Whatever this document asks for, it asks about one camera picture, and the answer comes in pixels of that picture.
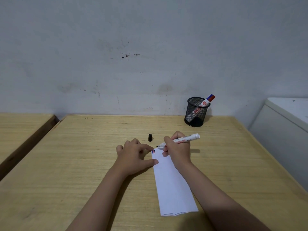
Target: wall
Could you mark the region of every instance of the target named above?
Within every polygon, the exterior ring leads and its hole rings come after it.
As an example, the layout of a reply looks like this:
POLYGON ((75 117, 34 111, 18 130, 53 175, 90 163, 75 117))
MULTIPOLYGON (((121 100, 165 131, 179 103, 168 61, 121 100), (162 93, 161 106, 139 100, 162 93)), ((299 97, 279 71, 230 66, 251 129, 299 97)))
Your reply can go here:
POLYGON ((0 111, 184 115, 213 93, 210 114, 249 126, 267 97, 308 97, 307 7, 0 0, 0 111))

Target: hand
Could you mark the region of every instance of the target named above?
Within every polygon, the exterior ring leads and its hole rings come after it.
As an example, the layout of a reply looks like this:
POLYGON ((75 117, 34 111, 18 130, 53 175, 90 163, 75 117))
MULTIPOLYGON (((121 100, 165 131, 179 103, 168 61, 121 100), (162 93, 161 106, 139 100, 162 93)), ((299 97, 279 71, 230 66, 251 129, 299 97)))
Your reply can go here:
POLYGON ((158 164, 158 160, 149 159, 142 160, 141 154, 144 150, 152 151, 154 148, 145 143, 140 143, 138 139, 126 141, 124 147, 118 145, 116 152, 118 158, 114 163, 114 167, 121 170, 125 177, 137 173, 145 168, 152 167, 158 164))
POLYGON ((174 166, 178 169, 182 165, 191 163, 190 161, 190 142, 175 143, 173 140, 185 137, 182 132, 176 131, 171 138, 164 137, 166 146, 164 147, 163 156, 170 155, 174 166))

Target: person's right arm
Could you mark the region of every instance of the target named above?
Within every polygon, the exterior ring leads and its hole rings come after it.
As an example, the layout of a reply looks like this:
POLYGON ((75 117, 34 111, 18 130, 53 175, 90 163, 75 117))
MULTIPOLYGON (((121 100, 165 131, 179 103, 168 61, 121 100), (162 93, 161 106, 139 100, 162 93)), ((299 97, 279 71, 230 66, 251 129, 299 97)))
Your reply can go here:
POLYGON ((194 166, 190 160, 189 142, 172 141, 184 136, 177 131, 171 138, 164 137, 167 145, 163 155, 170 155, 174 166, 186 180, 216 230, 270 230, 194 166))

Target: person's left arm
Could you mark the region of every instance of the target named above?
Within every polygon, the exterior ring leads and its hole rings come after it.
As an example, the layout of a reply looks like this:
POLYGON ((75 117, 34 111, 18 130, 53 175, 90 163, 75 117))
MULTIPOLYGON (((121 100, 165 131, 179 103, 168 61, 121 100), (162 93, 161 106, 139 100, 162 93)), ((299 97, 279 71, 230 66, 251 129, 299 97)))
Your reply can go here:
POLYGON ((158 163, 156 159, 140 159, 140 153, 144 150, 152 151, 153 148, 137 139, 126 141, 124 147, 117 146, 117 160, 67 231, 106 230, 115 198, 125 178, 158 163))

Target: white cabinet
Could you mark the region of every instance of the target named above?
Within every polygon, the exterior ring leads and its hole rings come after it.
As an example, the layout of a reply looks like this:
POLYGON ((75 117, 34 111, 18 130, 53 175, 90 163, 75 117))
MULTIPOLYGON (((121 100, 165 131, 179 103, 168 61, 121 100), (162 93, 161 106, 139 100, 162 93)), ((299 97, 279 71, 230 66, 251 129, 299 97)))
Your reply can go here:
POLYGON ((308 99, 268 98, 249 130, 308 191, 308 99))

